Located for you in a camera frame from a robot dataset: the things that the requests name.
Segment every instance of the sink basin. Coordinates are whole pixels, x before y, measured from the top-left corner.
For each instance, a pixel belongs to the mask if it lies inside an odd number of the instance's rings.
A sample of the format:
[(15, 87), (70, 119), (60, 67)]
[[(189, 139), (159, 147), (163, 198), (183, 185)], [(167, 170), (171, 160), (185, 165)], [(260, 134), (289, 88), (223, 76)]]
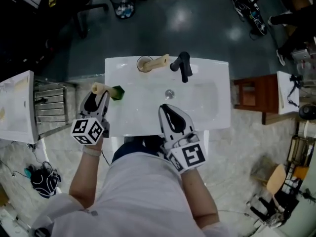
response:
[[(125, 90), (122, 100), (110, 100), (107, 120), (111, 137), (162, 134), (158, 108), (164, 103), (186, 112), (196, 130), (230, 126), (231, 97), (227, 62), (191, 58), (193, 76), (189, 77), (189, 82), (183, 83), (180, 70), (173, 72), (169, 65), (148, 73), (140, 72), (136, 66), (138, 58), (105, 59), (105, 84), (120, 85)], [(176, 58), (170, 57), (170, 63)], [(166, 97), (168, 90), (173, 92), (172, 98)]]

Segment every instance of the gray floor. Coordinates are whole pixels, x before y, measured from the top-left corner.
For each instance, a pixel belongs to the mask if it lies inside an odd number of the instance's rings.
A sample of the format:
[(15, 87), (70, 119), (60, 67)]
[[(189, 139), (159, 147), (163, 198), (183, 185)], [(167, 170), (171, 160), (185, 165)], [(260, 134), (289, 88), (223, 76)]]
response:
[[(104, 59), (119, 56), (177, 56), (187, 51), (192, 57), (229, 62), (232, 79), (293, 70), (279, 64), (276, 48), (287, 38), (284, 28), (253, 41), (250, 26), (242, 22), (231, 0), (148, 0), (137, 2), (135, 15), (127, 20), (115, 17), (109, 0), (108, 13), (89, 12), (89, 32), (80, 39), (73, 23), (59, 35), (60, 49), (42, 75), (57, 80), (103, 74)], [(259, 0), (265, 21), (286, 9), (281, 0)]]
[[(91, 87), (91, 82), (80, 83), (77, 88), (77, 100), (81, 102)], [(294, 133), (295, 122), (285, 120), (269, 126), (261, 124), (261, 113), (232, 109), (231, 127), (210, 131), (209, 160), (198, 170), (215, 199), (221, 221), (235, 229), (241, 236), (248, 236), (256, 221), (246, 202), (257, 193), (269, 198), (265, 190), (250, 178), (258, 160), (266, 155), (276, 163), (285, 163)], [(103, 144), (106, 158), (113, 157), (111, 141)], [(70, 136), (70, 129), (51, 135), (38, 143), (35, 154), (40, 162), (44, 161), (44, 152), (54, 168), (61, 174), (59, 188), (68, 192), (81, 157), (80, 145)], [(30, 163), (40, 166), (35, 156), (23, 143), (0, 141), (0, 159), (11, 170), (23, 173)], [(100, 191), (108, 166), (100, 160), (97, 192)], [(0, 164), (0, 183), (10, 197), (12, 205), (27, 224), (32, 224), (39, 211), (48, 203), (32, 189), (30, 181), (17, 174), (12, 177), (10, 171)]]

